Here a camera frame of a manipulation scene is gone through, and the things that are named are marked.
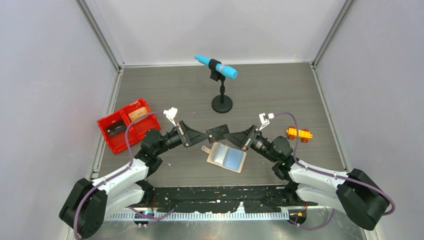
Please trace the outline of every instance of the small box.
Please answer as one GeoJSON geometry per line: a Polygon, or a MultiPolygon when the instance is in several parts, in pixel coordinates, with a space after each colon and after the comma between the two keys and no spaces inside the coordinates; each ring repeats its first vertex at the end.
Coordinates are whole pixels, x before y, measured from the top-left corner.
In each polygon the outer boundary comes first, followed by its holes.
{"type": "MultiPolygon", "coordinates": [[[[141,108],[145,108],[147,110],[147,113],[151,112],[149,106],[143,98],[140,98],[139,100],[130,103],[120,109],[123,115],[123,120],[125,121],[127,126],[132,122],[130,119],[130,114],[141,108]]],[[[145,133],[147,132],[147,130],[161,129],[161,126],[159,125],[156,116],[153,114],[146,116],[138,122],[135,122],[132,127],[134,128],[135,137],[138,139],[138,141],[141,141],[145,137],[145,133]]]]}
{"type": "Polygon", "coordinates": [[[139,109],[131,112],[130,114],[128,114],[129,120],[131,120],[131,122],[134,122],[134,120],[136,120],[137,118],[147,114],[147,109],[145,106],[140,107],[139,109]]]}

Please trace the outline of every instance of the black microphone stand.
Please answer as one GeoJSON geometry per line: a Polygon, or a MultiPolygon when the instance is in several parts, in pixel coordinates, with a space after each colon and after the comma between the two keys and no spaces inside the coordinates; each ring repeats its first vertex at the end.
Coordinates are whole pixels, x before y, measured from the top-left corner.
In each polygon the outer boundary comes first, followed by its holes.
{"type": "Polygon", "coordinates": [[[216,70],[217,64],[221,62],[215,59],[211,59],[209,61],[209,69],[210,69],[210,79],[218,82],[221,81],[221,87],[219,88],[220,95],[216,96],[212,100],[212,109],[220,114],[228,113],[233,108],[233,100],[227,95],[225,95],[225,76],[222,75],[219,71],[216,70]]]}

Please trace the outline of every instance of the microphone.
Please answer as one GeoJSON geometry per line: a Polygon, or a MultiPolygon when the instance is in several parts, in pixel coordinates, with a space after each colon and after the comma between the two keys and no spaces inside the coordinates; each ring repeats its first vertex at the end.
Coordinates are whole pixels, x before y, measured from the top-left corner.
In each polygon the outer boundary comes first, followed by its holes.
{"type": "MultiPolygon", "coordinates": [[[[198,54],[194,55],[194,58],[197,59],[199,63],[204,64],[206,66],[209,66],[209,61],[211,60],[210,58],[198,54]]],[[[230,79],[235,79],[238,74],[237,70],[235,70],[234,68],[227,65],[223,65],[221,63],[218,63],[216,65],[215,70],[230,79]]]]}

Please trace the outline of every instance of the toy car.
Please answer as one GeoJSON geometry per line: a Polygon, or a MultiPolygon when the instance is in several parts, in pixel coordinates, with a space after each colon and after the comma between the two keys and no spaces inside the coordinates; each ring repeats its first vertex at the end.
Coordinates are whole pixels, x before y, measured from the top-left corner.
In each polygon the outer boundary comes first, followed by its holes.
{"type": "MultiPolygon", "coordinates": [[[[288,139],[295,139],[295,137],[298,135],[295,126],[290,126],[285,131],[287,133],[288,139]]],[[[308,129],[299,130],[299,138],[302,140],[303,143],[307,143],[309,139],[311,139],[313,135],[311,132],[309,132],[308,129]]]]}

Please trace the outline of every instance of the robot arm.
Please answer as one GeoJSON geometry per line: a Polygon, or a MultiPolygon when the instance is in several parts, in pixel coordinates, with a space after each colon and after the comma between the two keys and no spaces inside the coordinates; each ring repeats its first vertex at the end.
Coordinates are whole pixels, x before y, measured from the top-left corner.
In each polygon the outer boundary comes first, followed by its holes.
{"type": "Polygon", "coordinates": [[[126,164],[92,182],[85,178],[77,181],[60,211],[60,219],[73,228],[81,200],[101,183],[104,184],[92,192],[78,215],[77,231],[84,239],[97,232],[104,219],[110,215],[133,204],[149,204],[154,191],[153,186],[144,179],[153,174],[163,162],[158,155],[179,145],[188,148],[209,138],[206,133],[188,127],[184,121],[171,122],[175,127],[165,135],[157,129],[150,129],[145,133],[141,149],[134,156],[131,166],[126,164]]]}
{"type": "Polygon", "coordinates": [[[292,199],[315,202],[345,213],[355,224],[366,230],[373,230],[389,206],[389,202],[378,192],[361,184],[380,189],[363,171],[331,171],[310,165],[298,158],[295,161],[289,141],[278,136],[272,142],[262,136],[260,129],[269,124],[269,118],[259,115],[262,127],[252,125],[245,131],[224,134],[224,138],[242,151],[253,149],[258,154],[275,163],[272,167],[281,180],[289,181],[292,199]]]}

